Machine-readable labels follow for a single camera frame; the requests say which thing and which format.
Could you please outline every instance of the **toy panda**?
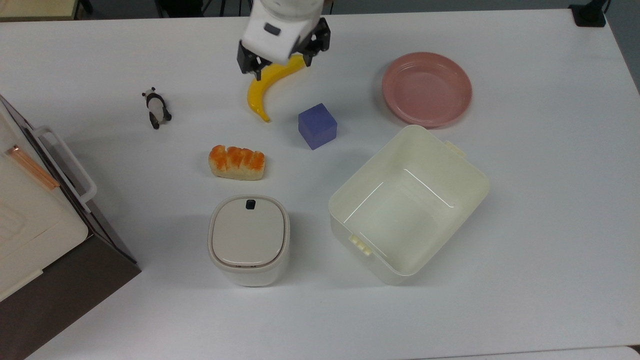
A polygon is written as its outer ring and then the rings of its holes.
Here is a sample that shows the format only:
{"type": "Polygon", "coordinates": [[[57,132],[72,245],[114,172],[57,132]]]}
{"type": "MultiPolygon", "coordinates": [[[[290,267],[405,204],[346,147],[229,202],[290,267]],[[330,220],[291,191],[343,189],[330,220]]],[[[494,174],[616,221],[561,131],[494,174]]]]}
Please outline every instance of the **toy panda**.
{"type": "Polygon", "coordinates": [[[151,126],[154,129],[160,128],[160,121],[171,121],[171,114],[166,109],[166,104],[164,103],[164,99],[156,94],[156,88],[151,88],[151,90],[147,90],[142,93],[147,99],[147,108],[149,109],[149,120],[151,120],[151,126]]]}

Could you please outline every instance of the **blue cube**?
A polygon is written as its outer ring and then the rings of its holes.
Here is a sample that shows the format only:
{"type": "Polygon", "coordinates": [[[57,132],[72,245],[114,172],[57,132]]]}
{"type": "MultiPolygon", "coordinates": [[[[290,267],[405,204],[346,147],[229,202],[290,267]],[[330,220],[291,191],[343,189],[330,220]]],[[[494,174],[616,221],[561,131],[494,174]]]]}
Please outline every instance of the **blue cube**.
{"type": "Polygon", "coordinates": [[[311,150],[335,139],[337,130],[338,123],[323,104],[318,104],[298,115],[298,131],[311,150]]]}

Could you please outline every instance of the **yellow banana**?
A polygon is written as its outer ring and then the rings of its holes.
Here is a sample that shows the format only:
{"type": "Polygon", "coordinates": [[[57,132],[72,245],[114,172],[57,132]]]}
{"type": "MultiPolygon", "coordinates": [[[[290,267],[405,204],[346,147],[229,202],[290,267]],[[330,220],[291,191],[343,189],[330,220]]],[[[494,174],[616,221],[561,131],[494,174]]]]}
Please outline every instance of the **yellow banana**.
{"type": "Polygon", "coordinates": [[[276,81],[293,74],[303,67],[305,67],[305,60],[302,58],[302,55],[297,54],[291,56],[286,66],[272,64],[264,68],[264,70],[262,70],[262,80],[257,81],[253,79],[249,85],[249,91],[246,94],[246,101],[251,110],[260,115],[260,118],[265,122],[269,122],[269,117],[264,111],[264,104],[262,103],[264,93],[266,93],[269,87],[275,84],[276,81]]]}

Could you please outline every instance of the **plastic plate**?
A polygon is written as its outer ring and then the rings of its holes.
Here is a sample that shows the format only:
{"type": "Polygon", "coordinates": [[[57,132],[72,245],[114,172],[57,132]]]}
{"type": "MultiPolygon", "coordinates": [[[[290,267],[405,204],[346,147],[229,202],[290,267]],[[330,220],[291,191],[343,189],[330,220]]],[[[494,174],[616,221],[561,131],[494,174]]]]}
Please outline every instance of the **plastic plate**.
{"type": "Polygon", "coordinates": [[[387,106],[410,124],[450,124],[471,103],[471,81],[451,59],[434,53],[411,53],[396,59],[382,79],[387,106]]]}

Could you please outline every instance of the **bread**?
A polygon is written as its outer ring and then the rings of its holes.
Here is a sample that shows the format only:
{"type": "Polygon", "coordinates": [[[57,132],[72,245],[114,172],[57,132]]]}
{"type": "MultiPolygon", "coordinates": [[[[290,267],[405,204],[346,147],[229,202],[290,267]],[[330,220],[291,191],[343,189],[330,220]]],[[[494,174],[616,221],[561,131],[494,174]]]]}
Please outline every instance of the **bread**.
{"type": "Polygon", "coordinates": [[[264,174],[264,154],[259,151],[217,145],[209,153],[209,166],[215,176],[236,180],[260,180],[264,174]]]}

